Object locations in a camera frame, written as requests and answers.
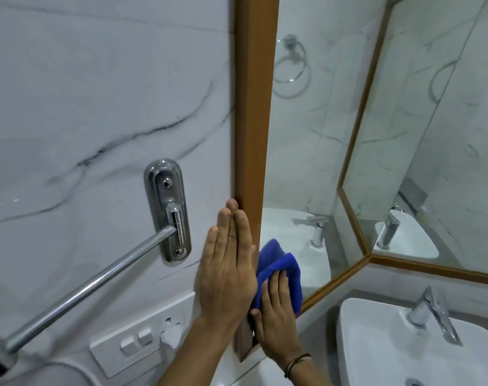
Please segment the white plug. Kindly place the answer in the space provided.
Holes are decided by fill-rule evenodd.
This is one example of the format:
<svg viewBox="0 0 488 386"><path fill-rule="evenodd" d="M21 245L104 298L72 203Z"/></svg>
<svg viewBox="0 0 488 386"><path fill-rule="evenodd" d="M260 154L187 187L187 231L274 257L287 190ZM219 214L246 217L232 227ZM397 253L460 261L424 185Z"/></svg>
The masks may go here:
<svg viewBox="0 0 488 386"><path fill-rule="evenodd" d="M181 322L170 323L160 334L160 344L172 351L177 351L183 338L184 327Z"/></svg>

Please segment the person's right hand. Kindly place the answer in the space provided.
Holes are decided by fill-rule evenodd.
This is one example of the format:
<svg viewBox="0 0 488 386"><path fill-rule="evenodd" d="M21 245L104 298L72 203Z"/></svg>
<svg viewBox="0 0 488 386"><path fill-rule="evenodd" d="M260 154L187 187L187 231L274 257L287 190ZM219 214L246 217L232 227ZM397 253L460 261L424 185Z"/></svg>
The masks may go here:
<svg viewBox="0 0 488 386"><path fill-rule="evenodd" d="M288 316L277 307L277 272L262 285L259 310L263 314L265 338L257 340L266 356L285 370L289 362L305 351L299 343L291 301Z"/></svg>

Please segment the white ceramic sink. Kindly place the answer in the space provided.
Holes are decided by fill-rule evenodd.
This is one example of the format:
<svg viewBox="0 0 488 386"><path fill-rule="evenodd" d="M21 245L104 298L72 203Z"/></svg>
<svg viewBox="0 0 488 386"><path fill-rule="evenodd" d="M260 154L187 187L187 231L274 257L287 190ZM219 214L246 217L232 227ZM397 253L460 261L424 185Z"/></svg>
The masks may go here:
<svg viewBox="0 0 488 386"><path fill-rule="evenodd" d="M424 329L410 309L363 298L340 307L337 347L342 386L488 386L488 330L450 321L461 345L450 343L433 316Z"/></svg>

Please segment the wood-framed mirror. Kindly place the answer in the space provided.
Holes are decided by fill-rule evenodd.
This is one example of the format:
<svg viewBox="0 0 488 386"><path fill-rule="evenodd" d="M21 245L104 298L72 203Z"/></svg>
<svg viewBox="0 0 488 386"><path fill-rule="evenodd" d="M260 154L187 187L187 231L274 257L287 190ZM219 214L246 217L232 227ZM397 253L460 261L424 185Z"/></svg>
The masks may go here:
<svg viewBox="0 0 488 386"><path fill-rule="evenodd" d="M488 285L488 0L387 0L338 192L370 263Z"/></svg>
<svg viewBox="0 0 488 386"><path fill-rule="evenodd" d="M234 0L234 197L247 213L253 244L260 242L263 195L266 175L266 149L268 143L269 118L273 77L273 40L277 33L280 0ZM380 45L390 17L391 0L382 5L383 13L378 31L379 44L375 44L372 61L376 66ZM346 154L342 164L346 173L350 161ZM340 175L336 187L336 203L342 204L345 220L352 227L353 236L358 236L358 223L351 218L351 208L342 187L344 174ZM365 250L363 239L357 239L358 255L362 258L351 264L335 280L326 283L310 295L302 305L301 318L312 313L312 308L321 307L326 298L353 275L367 266L369 251ZM252 343L252 331L247 321L242 321L234 337L234 352L240 362L250 357L258 347Z"/></svg>

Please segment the blue microfibre cloth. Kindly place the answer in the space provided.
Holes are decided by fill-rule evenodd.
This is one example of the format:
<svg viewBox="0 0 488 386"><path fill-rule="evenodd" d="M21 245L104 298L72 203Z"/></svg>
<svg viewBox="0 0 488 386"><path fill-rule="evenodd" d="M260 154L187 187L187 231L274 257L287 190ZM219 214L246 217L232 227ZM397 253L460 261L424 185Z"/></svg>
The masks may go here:
<svg viewBox="0 0 488 386"><path fill-rule="evenodd" d="M285 253L276 239L271 239L267 242L259 252L256 271L258 288L250 305L250 309L260 308L262 285L275 271L286 272L294 314L301 314L303 304L301 269L294 255L292 253Z"/></svg>

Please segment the chrome towel bar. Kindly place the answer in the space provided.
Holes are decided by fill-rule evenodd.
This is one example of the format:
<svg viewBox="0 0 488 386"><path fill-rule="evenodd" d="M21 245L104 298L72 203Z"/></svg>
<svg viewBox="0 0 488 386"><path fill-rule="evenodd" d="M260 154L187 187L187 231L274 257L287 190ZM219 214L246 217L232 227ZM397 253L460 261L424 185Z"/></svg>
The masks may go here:
<svg viewBox="0 0 488 386"><path fill-rule="evenodd" d="M69 292L65 297L58 300L54 305L51 305L51 307L42 314L30 320L0 342L0 356L12 355L18 352L18 350L28 344L42 331L46 330L55 321L63 317L84 299L106 285L110 280L118 276L118 274L124 272L129 266L133 265L151 249L158 246L177 231L176 227L170 225L166 226L158 233L125 253L122 257L101 270L91 279Z"/></svg>

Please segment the person's left forearm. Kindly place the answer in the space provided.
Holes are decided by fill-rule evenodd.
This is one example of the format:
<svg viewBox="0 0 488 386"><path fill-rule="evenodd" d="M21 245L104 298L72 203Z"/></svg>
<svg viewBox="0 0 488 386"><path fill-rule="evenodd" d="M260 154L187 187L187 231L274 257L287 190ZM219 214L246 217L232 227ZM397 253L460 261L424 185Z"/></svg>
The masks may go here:
<svg viewBox="0 0 488 386"><path fill-rule="evenodd" d="M210 386L221 358L243 320L200 315L156 386Z"/></svg>

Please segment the person's right forearm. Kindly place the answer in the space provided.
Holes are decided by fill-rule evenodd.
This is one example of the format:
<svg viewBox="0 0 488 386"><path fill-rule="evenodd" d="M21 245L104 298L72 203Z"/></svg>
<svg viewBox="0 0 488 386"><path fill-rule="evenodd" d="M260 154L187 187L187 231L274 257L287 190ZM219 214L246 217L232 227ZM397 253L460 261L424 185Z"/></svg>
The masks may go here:
<svg viewBox="0 0 488 386"><path fill-rule="evenodd" d="M294 386L333 386L328 375L317 368L308 353L289 362L284 375Z"/></svg>

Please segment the chrome faucet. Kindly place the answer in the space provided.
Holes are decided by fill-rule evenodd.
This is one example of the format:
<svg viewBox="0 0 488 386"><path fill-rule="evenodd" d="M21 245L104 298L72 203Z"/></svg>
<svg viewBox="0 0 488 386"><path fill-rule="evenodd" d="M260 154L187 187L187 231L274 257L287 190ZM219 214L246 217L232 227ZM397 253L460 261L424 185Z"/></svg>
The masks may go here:
<svg viewBox="0 0 488 386"><path fill-rule="evenodd" d="M415 307L406 314L406 320L418 329L426 329L427 321L433 317L443 334L443 338L450 344L463 346L463 343L449 317L444 294L437 288L428 285Z"/></svg>

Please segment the person's left hand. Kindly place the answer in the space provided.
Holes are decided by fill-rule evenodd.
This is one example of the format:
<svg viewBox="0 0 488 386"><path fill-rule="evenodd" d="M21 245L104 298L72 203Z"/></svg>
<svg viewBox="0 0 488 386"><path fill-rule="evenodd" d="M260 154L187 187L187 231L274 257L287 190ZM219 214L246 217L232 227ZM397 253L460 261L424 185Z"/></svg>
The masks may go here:
<svg viewBox="0 0 488 386"><path fill-rule="evenodd" d="M214 273L204 273L203 247L196 290L199 293L201 315L209 318L243 316L244 319L257 292L255 246L251 227L246 213L240 208L238 213L239 245L236 267L227 267L227 240L231 218L227 202L219 211L215 225L219 227L221 259L220 267Z"/></svg>

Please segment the white switch and socket plate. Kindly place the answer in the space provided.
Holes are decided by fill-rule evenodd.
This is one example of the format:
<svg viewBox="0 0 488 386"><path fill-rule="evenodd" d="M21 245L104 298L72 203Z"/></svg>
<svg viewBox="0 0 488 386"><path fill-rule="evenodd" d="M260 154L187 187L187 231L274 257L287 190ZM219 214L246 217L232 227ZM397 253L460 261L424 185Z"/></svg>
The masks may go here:
<svg viewBox="0 0 488 386"><path fill-rule="evenodd" d="M190 292L92 342L90 352L106 377L115 376L155 352L159 363L170 362L176 351L161 346L160 334L167 324L181 322L184 335L191 321L194 302L195 293Z"/></svg>

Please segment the chrome towel bar mount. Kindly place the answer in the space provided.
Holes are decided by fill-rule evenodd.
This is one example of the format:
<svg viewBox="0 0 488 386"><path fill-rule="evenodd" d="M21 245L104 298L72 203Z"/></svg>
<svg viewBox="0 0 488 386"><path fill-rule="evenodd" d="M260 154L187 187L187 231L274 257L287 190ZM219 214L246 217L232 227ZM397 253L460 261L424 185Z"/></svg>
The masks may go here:
<svg viewBox="0 0 488 386"><path fill-rule="evenodd" d="M175 232L160 244L168 263L179 263L191 253L191 235L182 171L172 159L151 162L144 171L144 185L156 232L171 226Z"/></svg>

